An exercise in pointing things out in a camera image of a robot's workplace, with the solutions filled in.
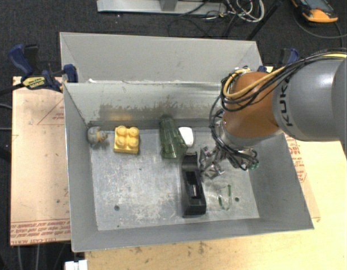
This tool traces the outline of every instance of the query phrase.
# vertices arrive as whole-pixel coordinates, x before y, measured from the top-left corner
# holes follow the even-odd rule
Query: yellow cable
[[[242,94],[245,94],[249,90],[255,88],[261,82],[269,80],[271,77],[275,76],[277,73],[281,72],[283,69],[284,69],[284,67],[281,67],[281,68],[279,68],[279,69],[269,73],[268,75],[265,75],[264,77],[260,78],[259,80],[253,82],[252,84],[250,84],[249,86],[245,87],[244,89],[242,89],[242,90],[240,90],[238,92],[235,92],[235,93],[228,93],[229,84],[231,83],[232,79],[234,78],[233,75],[231,75],[231,77],[226,81],[226,83],[224,85],[223,94],[227,98],[236,98],[236,97],[238,97],[238,96],[240,96]]]
[[[330,53],[330,54],[324,54],[322,56],[328,56],[328,57],[340,57],[340,58],[346,58],[347,54],[342,54],[342,53]],[[224,85],[224,89],[223,89],[223,94],[226,98],[236,98],[239,97],[243,94],[245,94],[246,92],[248,92],[249,90],[252,90],[253,88],[255,88],[257,85],[259,85],[260,83],[269,80],[271,77],[275,76],[276,74],[278,74],[279,72],[281,72],[285,67],[281,67],[271,73],[269,73],[268,75],[265,75],[264,77],[260,78],[259,80],[253,82],[252,84],[250,84],[249,86],[245,87],[244,89],[235,92],[235,93],[228,93],[228,88],[229,85],[231,83],[231,81],[240,73],[246,73],[249,70],[248,69],[238,69],[236,70],[231,76],[230,78],[226,81],[225,85]]]

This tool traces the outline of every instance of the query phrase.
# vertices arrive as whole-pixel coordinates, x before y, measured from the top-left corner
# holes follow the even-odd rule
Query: yellow clamp label
[[[22,82],[23,85],[26,87],[29,87],[30,89],[36,88],[38,86],[45,85],[46,78],[43,76],[33,76],[33,77],[28,77],[26,80]]]

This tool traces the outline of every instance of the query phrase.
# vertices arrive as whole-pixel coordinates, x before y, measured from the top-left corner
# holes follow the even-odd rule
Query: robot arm
[[[346,154],[346,80],[343,50],[316,53],[270,74],[235,71],[212,107],[216,147],[201,150],[201,171],[211,178],[222,174],[223,159],[235,168],[255,168],[255,145],[282,132],[301,141],[340,140]]]

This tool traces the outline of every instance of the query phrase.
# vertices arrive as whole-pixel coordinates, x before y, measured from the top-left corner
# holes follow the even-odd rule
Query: gray carpet
[[[8,51],[15,44],[37,44],[39,64],[53,70],[60,68],[59,32],[116,33],[172,37],[205,37],[210,39],[245,40],[256,24],[232,25],[229,33],[227,21],[205,22],[186,16],[175,20],[174,15],[123,13],[97,13],[97,0],[0,0],[0,90],[11,86],[11,78],[21,71],[9,61]],[[263,0],[266,9],[276,0]],[[301,56],[307,56],[325,48],[346,47],[347,37],[328,39],[347,33],[347,0],[328,0],[339,16],[334,24],[319,28],[307,28],[315,35],[301,30],[293,19],[293,7],[284,0],[272,17],[253,38],[257,41],[265,64],[276,65],[280,49],[293,47]],[[11,105],[11,94],[0,97],[0,103]],[[11,112],[0,107],[0,127],[11,126]],[[10,151],[11,133],[0,131],[0,148]],[[8,244],[10,213],[10,164],[0,158],[0,256],[8,269],[19,269],[17,248]],[[34,269],[36,247],[22,249],[24,269]],[[69,245],[42,245],[39,253],[39,269],[53,270],[57,256],[61,261],[73,259]]]

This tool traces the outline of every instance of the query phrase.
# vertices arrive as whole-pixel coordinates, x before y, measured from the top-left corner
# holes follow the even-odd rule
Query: gray bin
[[[196,218],[182,217],[180,161],[160,156],[162,115],[192,127],[189,151],[214,146],[208,113],[220,81],[235,67],[259,67],[255,42],[61,33],[61,53],[79,73],[64,87],[73,251],[313,228],[283,135],[257,146],[258,169],[224,163],[222,177],[205,180],[207,213]],[[139,128],[138,154],[113,151],[119,125]],[[108,139],[92,147],[91,126]],[[229,209],[217,185],[231,185]]]

